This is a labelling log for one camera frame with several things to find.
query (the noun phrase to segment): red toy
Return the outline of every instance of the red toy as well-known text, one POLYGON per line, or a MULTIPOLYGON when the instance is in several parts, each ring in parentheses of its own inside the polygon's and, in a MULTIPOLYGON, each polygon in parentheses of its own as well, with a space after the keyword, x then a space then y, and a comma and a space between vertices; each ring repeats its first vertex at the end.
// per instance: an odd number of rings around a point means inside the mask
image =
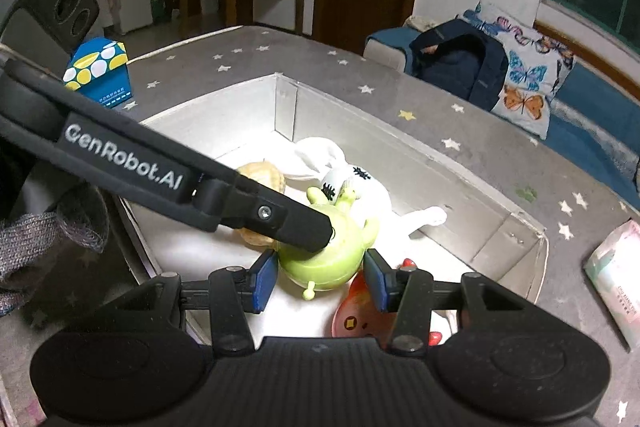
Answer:
MULTIPOLYGON (((415 266, 415 263, 411 259, 405 259, 402 266, 415 266)), ((385 346, 395 320, 395 313, 381 313, 376 309, 364 280, 364 273, 359 271, 351 282, 347 298, 335 312, 331 334, 332 337, 372 335, 381 346, 385 346)), ((442 333, 431 331, 430 346, 436 346, 441 340, 442 333)))

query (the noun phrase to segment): open white box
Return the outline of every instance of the open white box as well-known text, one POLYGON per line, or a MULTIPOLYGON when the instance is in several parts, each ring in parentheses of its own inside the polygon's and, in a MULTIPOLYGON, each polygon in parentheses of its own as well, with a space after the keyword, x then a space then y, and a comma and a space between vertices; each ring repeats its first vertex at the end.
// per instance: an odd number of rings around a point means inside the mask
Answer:
MULTIPOLYGON (((395 223, 383 223, 375 247, 391 266, 411 257, 435 279, 452 281, 475 270, 530 301, 538 298, 548 255, 540 223, 449 157, 317 89, 274 73, 195 98, 143 123, 233 168, 273 157, 291 141, 331 139, 349 163, 366 168, 385 185, 399 216, 432 205, 447 212, 444 225, 423 227, 398 248, 395 223)), ((307 186, 288 180, 286 194, 306 202, 307 186)), ((201 232, 128 201, 120 203, 145 267, 139 279, 175 271, 183 280, 202 280, 225 266, 248 267, 260 254, 260 248, 248 247, 232 230, 201 232)), ((347 289, 317 293, 306 302, 301 289, 280 274, 267 309, 248 315, 256 344, 265 335, 329 335, 347 289)), ((207 312, 191 312, 188 323, 201 341, 209 340, 207 312)), ((445 328, 444 320, 432 326, 445 328)), ((445 338, 450 334, 443 333, 445 338)))

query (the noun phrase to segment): blue box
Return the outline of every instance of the blue box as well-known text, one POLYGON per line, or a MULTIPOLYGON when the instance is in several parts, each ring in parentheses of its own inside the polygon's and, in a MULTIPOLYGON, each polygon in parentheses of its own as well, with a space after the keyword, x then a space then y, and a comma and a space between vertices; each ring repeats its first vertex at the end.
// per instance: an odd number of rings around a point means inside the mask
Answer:
POLYGON ((122 42, 96 37, 78 48, 62 80, 68 89, 114 107, 131 98, 127 60, 122 42))

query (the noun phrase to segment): green toy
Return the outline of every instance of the green toy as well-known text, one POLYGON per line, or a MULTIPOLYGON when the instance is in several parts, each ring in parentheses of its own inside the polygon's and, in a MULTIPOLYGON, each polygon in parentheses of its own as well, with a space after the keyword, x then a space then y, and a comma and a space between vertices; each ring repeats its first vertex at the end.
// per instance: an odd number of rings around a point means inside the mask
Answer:
POLYGON ((280 266, 296 284, 306 288, 305 301, 316 295, 314 290, 331 290, 346 283, 355 275, 365 250, 376 240, 380 224, 375 217, 367 219, 360 229, 349 215, 356 200, 356 192, 345 186, 335 204, 331 204, 317 187, 306 191, 311 208, 329 216, 334 235, 329 244, 311 257, 308 252, 289 245, 278 245, 280 266))

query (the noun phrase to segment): white dot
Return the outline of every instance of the white dot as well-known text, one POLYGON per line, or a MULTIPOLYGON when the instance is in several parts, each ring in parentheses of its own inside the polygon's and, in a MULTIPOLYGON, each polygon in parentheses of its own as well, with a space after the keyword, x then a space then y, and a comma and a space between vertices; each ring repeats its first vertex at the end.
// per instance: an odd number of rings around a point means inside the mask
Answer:
POLYGON ((91 65, 91 74, 97 78, 99 76, 101 76, 102 74, 104 74, 104 72, 107 70, 107 63, 104 60, 96 60, 92 65, 91 65))
POLYGON ((69 82, 76 77, 76 68, 69 68, 65 71, 65 76, 62 77, 62 80, 65 82, 69 82))
POLYGON ((107 60, 109 60, 111 57, 113 57, 113 55, 116 54, 116 48, 115 47, 111 47, 111 48, 105 48, 100 52, 100 57, 102 58, 106 58, 107 60))

